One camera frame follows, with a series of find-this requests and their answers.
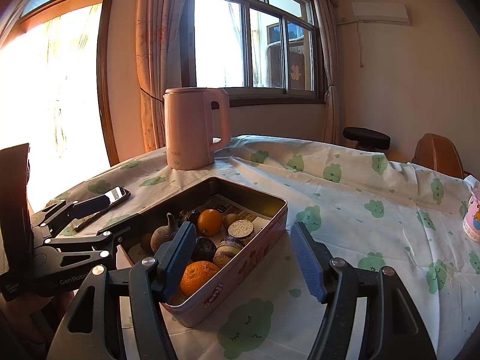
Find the black smartphone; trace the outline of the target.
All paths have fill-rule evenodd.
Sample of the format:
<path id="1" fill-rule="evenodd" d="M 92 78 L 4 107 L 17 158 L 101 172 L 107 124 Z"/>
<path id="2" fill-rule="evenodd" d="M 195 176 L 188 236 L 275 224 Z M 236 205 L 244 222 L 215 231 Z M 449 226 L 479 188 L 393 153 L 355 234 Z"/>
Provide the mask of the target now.
<path id="1" fill-rule="evenodd" d="M 114 189 L 101 194 L 98 197 L 92 197 L 91 199 L 83 202 L 75 203 L 70 217 L 72 219 L 82 219 L 81 223 L 73 227 L 73 230 L 78 233 L 84 228 L 91 225 L 98 220 L 101 216 L 106 214 L 109 210 L 124 203 L 131 196 L 131 192 L 127 189 L 115 186 Z"/>

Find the white air conditioner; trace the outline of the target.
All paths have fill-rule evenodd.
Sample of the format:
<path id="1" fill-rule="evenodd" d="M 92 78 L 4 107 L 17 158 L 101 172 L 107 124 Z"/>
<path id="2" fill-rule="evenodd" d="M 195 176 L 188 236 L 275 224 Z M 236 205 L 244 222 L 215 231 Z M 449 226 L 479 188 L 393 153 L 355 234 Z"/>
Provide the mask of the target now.
<path id="1" fill-rule="evenodd" d="M 363 23 L 410 26 L 407 8 L 397 2 L 353 2 L 355 18 Z"/>

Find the pink metal tin box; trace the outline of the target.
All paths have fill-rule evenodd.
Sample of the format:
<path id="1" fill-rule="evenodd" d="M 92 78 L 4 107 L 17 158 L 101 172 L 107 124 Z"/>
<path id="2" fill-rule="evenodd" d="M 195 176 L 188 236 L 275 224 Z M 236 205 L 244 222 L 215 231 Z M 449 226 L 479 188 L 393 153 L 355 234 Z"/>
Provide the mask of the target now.
<path id="1" fill-rule="evenodd" d="M 134 232 L 120 243 L 131 264 L 150 254 L 148 236 L 168 223 L 198 221 L 210 211 L 221 218 L 219 231 L 209 236 L 198 230 L 191 260 L 209 261 L 219 271 L 187 296 L 174 294 L 164 304 L 182 325 L 193 327 L 224 301 L 261 262 L 286 230 L 287 201 L 257 189 L 210 177 L 140 213 Z"/>

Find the dark water chestnut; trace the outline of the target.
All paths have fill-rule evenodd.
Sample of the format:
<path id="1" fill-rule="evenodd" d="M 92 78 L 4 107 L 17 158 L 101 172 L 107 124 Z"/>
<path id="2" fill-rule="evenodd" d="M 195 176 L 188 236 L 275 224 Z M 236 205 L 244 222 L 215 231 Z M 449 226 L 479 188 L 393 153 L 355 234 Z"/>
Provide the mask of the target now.
<path id="1" fill-rule="evenodd" d="M 216 254 L 215 243 L 207 236 L 199 236 L 196 239 L 190 260 L 192 262 L 208 261 L 212 262 Z"/>

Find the window with dark frame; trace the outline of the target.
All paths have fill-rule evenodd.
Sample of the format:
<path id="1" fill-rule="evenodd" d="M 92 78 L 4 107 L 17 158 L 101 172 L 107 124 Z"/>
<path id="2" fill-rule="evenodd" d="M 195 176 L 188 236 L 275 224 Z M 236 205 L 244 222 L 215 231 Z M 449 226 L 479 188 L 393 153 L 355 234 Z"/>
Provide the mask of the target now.
<path id="1" fill-rule="evenodd" d="M 313 0 L 185 0 L 181 79 L 225 89 L 233 107 L 322 103 Z"/>

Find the large orange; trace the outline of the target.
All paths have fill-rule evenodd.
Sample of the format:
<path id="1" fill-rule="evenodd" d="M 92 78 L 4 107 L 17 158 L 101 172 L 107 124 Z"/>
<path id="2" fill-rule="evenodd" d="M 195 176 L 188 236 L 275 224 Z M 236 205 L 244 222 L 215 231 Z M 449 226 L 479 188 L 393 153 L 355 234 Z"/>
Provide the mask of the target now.
<path id="1" fill-rule="evenodd" d="M 201 289 L 217 272 L 219 272 L 213 262 L 197 261 L 188 265 L 180 282 L 180 290 L 186 296 L 190 297 Z"/>

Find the brown longan fruit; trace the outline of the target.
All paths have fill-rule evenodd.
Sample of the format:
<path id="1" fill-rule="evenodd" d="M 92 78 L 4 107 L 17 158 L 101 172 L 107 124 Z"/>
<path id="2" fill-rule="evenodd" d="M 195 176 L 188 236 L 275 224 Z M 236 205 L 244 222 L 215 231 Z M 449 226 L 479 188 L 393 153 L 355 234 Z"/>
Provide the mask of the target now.
<path id="1" fill-rule="evenodd" d="M 146 254 L 152 254 L 151 237 L 152 237 L 151 232 L 144 233 L 140 241 L 140 246 Z"/>

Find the brown water chestnut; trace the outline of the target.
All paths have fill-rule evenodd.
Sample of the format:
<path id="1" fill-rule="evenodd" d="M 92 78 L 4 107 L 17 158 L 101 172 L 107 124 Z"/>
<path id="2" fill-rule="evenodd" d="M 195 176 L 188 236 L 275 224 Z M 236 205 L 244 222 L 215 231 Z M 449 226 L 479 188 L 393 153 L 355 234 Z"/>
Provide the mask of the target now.
<path id="1" fill-rule="evenodd" d="M 183 224 L 184 222 L 191 222 L 192 224 L 197 225 L 199 216 L 200 212 L 197 210 L 181 211 L 180 224 Z"/>

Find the dark round stool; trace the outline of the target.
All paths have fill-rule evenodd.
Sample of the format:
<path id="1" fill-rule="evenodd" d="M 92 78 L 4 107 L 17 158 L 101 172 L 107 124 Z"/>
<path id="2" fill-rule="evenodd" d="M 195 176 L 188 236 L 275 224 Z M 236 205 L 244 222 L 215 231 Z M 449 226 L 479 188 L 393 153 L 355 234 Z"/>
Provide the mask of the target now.
<path id="1" fill-rule="evenodd" d="M 355 141 L 355 147 L 358 150 L 386 151 L 391 145 L 391 138 L 388 135 L 365 127 L 345 127 L 343 137 L 349 141 Z"/>

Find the pink curtain left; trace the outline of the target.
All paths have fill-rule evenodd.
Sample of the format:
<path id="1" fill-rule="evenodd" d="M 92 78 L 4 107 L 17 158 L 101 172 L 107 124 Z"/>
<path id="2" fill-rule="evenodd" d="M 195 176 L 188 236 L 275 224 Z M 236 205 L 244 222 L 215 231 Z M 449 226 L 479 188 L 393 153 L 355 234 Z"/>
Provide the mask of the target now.
<path id="1" fill-rule="evenodd" d="M 135 56 L 145 151 L 166 144 L 164 93 L 182 85 L 179 28 L 185 0 L 137 0 Z"/>

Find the small brown longan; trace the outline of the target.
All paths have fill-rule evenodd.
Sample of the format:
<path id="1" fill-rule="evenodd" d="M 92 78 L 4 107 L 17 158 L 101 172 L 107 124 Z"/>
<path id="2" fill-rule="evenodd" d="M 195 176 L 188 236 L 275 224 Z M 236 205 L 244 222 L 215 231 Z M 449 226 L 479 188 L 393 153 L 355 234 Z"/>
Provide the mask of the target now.
<path id="1" fill-rule="evenodd" d="M 223 226 L 224 226 L 224 229 L 227 230 L 229 228 L 229 226 L 236 222 L 237 220 L 239 220 L 239 216 L 237 214 L 227 214 L 224 218 L 223 218 Z"/>

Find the beige curtain right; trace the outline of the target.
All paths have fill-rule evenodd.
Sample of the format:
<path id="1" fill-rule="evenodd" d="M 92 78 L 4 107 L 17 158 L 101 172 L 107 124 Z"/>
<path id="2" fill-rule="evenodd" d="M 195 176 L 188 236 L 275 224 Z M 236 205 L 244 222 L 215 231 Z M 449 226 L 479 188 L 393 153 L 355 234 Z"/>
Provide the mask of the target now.
<path id="1" fill-rule="evenodd" d="M 339 143 L 339 96 L 338 96 L 338 38 L 335 20 L 335 0 L 314 0 L 319 23 L 321 49 L 324 59 L 327 89 L 325 90 L 324 141 Z"/>

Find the pink electric kettle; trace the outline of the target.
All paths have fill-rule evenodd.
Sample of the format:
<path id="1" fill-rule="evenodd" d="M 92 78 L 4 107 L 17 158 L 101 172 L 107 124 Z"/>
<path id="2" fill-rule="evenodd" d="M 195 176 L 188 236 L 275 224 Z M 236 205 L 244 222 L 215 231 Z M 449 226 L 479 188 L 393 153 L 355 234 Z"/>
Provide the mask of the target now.
<path id="1" fill-rule="evenodd" d="M 230 143 L 230 97 L 222 88 L 169 88 L 164 96 L 168 166 L 181 171 L 214 163 L 214 152 Z M 213 140 L 212 104 L 220 111 L 220 139 Z"/>

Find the small orange kumquat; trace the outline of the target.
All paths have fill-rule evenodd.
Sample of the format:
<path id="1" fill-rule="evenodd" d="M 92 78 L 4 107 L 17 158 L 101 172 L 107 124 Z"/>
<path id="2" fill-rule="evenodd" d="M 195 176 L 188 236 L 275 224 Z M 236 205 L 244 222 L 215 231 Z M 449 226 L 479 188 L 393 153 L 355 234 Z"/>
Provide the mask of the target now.
<path id="1" fill-rule="evenodd" d="M 197 229 L 203 236 L 215 236 L 223 226 L 221 213 L 215 209 L 206 209 L 198 217 Z"/>

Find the pink cartoon cup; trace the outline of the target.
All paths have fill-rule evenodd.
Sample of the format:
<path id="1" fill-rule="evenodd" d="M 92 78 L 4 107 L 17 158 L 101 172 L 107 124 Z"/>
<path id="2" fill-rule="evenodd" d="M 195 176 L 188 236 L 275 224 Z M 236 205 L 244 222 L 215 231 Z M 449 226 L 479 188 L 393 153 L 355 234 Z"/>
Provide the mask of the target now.
<path id="1" fill-rule="evenodd" d="M 473 242 L 480 243 L 480 195 L 479 189 L 473 189 L 469 199 L 466 214 L 463 219 L 463 229 Z"/>

